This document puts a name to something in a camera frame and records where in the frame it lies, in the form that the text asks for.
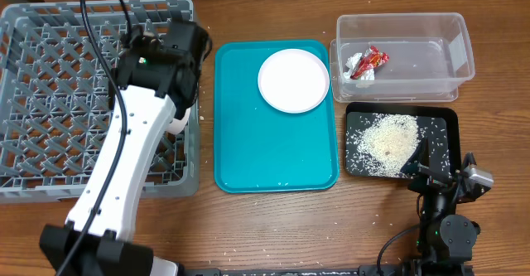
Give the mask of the black waste tray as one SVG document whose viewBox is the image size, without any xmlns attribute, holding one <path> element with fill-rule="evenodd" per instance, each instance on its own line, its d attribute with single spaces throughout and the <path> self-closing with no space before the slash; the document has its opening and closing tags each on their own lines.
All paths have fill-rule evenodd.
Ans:
<svg viewBox="0 0 530 276">
<path fill-rule="evenodd" d="M 450 170 L 452 173 L 461 168 L 460 164 L 460 129 L 458 117 L 454 110 L 440 107 L 413 106 L 400 104 L 374 104 L 354 102 L 347 106 L 346 115 L 350 112 L 377 113 L 377 114 L 405 114 L 412 116 L 425 116 L 442 118 L 446 121 L 449 136 Z"/>
</svg>

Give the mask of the red snack wrapper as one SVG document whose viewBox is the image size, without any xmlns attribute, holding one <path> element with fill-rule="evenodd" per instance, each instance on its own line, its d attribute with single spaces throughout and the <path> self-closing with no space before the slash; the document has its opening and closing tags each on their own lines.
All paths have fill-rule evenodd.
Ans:
<svg viewBox="0 0 530 276">
<path fill-rule="evenodd" d="M 386 52 L 381 52 L 375 46 L 370 46 L 361 58 L 352 78 L 358 79 L 365 71 L 374 70 L 388 61 L 389 55 Z"/>
</svg>

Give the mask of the white paper napkin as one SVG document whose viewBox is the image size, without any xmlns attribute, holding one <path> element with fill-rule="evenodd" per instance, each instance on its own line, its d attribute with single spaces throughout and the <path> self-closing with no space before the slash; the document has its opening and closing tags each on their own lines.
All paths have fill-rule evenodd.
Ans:
<svg viewBox="0 0 530 276">
<path fill-rule="evenodd" d="M 352 75 L 357 71 L 359 67 L 359 63 L 362 60 L 362 58 L 363 58 L 362 53 L 355 53 L 353 56 L 351 56 L 346 61 L 345 66 L 347 68 L 347 71 L 342 74 L 345 80 L 352 79 Z M 365 80 L 365 81 L 375 80 L 374 69 L 366 70 L 360 76 L 357 77 L 357 80 Z"/>
</svg>

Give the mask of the cooked rice leftovers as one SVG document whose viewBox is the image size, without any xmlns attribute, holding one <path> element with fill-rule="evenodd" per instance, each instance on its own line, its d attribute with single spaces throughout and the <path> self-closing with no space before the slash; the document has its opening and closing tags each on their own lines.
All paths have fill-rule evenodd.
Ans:
<svg viewBox="0 0 530 276">
<path fill-rule="evenodd" d="M 406 161 L 428 140 L 430 167 L 450 170 L 449 136 L 442 118 L 350 112 L 346 115 L 345 169 L 353 176 L 405 178 Z"/>
</svg>

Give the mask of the large white round plate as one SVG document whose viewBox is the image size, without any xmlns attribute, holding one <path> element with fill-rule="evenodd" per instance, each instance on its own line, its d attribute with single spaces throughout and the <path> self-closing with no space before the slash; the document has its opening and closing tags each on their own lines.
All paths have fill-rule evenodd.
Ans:
<svg viewBox="0 0 530 276">
<path fill-rule="evenodd" d="M 258 89 L 274 109 L 301 114 L 316 108 L 327 96 L 330 77 L 324 62 L 302 49 L 270 55 L 258 72 Z"/>
</svg>

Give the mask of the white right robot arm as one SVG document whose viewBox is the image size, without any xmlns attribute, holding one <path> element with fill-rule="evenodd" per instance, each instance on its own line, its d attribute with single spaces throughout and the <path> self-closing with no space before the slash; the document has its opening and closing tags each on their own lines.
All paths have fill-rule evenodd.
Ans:
<svg viewBox="0 0 530 276">
<path fill-rule="evenodd" d="M 474 156 L 465 157 L 463 172 L 437 171 L 430 167 L 429 141 L 422 139 L 402 167 L 411 176 L 410 191 L 419 194 L 417 250 L 420 257 L 401 264 L 399 275 L 472 275 L 465 263 L 472 259 L 472 249 L 480 233 L 479 225 L 456 213 L 459 203 L 475 201 L 484 194 L 482 184 L 471 179 L 476 168 Z"/>
</svg>

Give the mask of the clear plastic bin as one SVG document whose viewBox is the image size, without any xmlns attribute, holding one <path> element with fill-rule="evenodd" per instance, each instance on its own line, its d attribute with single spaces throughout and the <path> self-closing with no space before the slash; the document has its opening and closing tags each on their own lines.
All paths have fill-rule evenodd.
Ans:
<svg viewBox="0 0 530 276">
<path fill-rule="evenodd" d="M 352 79 L 349 58 L 374 47 L 389 60 L 372 79 Z M 330 43 L 336 101 L 451 102 L 475 77 L 465 19 L 457 12 L 342 15 Z"/>
</svg>

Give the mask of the teal plastic tray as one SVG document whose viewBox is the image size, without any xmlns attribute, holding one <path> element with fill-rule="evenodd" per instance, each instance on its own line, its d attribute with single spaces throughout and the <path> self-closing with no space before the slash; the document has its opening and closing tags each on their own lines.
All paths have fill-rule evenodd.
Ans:
<svg viewBox="0 0 530 276">
<path fill-rule="evenodd" d="M 333 94 L 308 112 L 287 114 L 259 92 L 262 63 L 284 49 L 301 49 L 329 63 L 316 40 L 231 42 L 216 52 L 214 179 L 223 191 L 325 190 L 339 178 Z"/>
</svg>

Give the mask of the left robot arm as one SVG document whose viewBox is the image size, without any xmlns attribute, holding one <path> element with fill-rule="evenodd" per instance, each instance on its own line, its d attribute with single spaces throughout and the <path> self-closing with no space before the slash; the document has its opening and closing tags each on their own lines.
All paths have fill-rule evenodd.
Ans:
<svg viewBox="0 0 530 276">
<path fill-rule="evenodd" d="M 83 193 L 39 246 L 58 275 L 177 275 L 179 264 L 135 245 L 137 208 L 165 132 L 180 133 L 195 103 L 206 51 L 137 45 L 113 69 L 113 118 Z"/>
</svg>

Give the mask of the grey dishwasher rack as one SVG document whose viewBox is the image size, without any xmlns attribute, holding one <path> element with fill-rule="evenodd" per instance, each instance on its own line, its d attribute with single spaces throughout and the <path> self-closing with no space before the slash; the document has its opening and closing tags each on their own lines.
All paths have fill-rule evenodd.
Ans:
<svg viewBox="0 0 530 276">
<path fill-rule="evenodd" d="M 82 22 L 89 17 L 92 46 Z M 192 21 L 191 0 L 12 4 L 1 16 L 1 201 L 80 196 L 108 130 L 108 81 L 96 58 L 115 65 L 128 24 L 164 36 Z"/>
</svg>

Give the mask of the small white bowl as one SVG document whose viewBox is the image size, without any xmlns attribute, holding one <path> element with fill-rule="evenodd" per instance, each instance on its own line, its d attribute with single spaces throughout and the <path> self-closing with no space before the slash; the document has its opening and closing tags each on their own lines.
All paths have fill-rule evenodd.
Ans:
<svg viewBox="0 0 530 276">
<path fill-rule="evenodd" d="M 185 129 L 185 126 L 188 123 L 189 117 L 190 117 L 190 109 L 187 109 L 182 119 L 172 119 L 170 121 L 170 123 L 166 127 L 166 131 L 173 135 L 177 135 L 181 133 Z"/>
</svg>

